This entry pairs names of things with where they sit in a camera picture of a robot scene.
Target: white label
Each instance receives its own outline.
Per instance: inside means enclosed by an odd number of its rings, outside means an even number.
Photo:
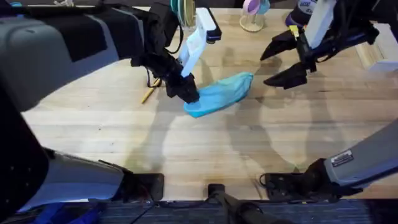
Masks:
[[[338,154],[335,157],[332,157],[330,159],[330,162],[333,165],[333,167],[336,167],[344,163],[347,163],[349,161],[352,161],[353,159],[354,159],[353,153],[351,152],[351,150],[347,150],[341,154]]]
[[[301,0],[297,3],[298,8],[308,14],[311,15],[313,12],[313,9],[315,9],[315,5],[317,4],[316,0]]]

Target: pencil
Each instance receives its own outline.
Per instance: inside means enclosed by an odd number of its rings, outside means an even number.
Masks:
[[[157,78],[157,79],[155,80],[154,86],[157,86],[157,85],[159,84],[159,82],[160,82],[160,79]],[[144,95],[144,97],[143,97],[142,100],[141,100],[141,103],[142,103],[142,104],[145,103],[145,101],[148,100],[148,98],[149,98],[150,95],[155,91],[155,89],[156,89],[156,87],[151,87],[151,88],[149,88],[148,92]]]

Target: light blue towel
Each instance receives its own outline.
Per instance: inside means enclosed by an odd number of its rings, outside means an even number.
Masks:
[[[198,118],[226,108],[247,95],[252,80],[253,74],[249,72],[218,80],[198,90],[199,100],[195,103],[185,103],[184,110],[194,118]]]

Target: blue object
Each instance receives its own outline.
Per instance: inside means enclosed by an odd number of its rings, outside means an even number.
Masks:
[[[64,203],[46,205],[31,224],[93,224],[98,221],[104,210],[104,205],[98,203],[80,217],[76,217],[76,214],[63,206]]]
[[[11,5],[12,7],[22,7],[22,4],[19,3],[19,2],[12,2],[12,3],[10,3],[10,5]]]
[[[268,9],[270,8],[271,4],[269,4],[269,0],[261,0],[260,2],[260,8],[257,14],[265,14]]]
[[[231,106],[248,94],[252,80],[253,74],[249,72],[218,80],[198,90],[199,100],[195,103],[185,103],[184,110],[194,118],[198,118]]]

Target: wooden table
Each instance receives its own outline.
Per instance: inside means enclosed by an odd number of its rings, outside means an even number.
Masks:
[[[206,198],[210,183],[241,199],[267,199],[257,183],[265,172],[305,171],[398,117],[394,74],[368,74],[354,48],[318,64],[308,84],[282,90],[262,81],[297,62],[296,51],[260,62],[271,37],[285,31],[288,10],[266,13],[255,34],[239,26],[239,9],[213,9],[223,38],[208,45],[194,71],[198,87],[239,72],[255,74],[248,96],[202,118],[183,101],[156,90],[144,105],[144,68],[124,60],[49,95],[24,113],[46,147],[102,159],[134,172],[165,175],[165,200]],[[178,33],[171,49],[178,44]],[[398,198],[398,176],[355,198]]]

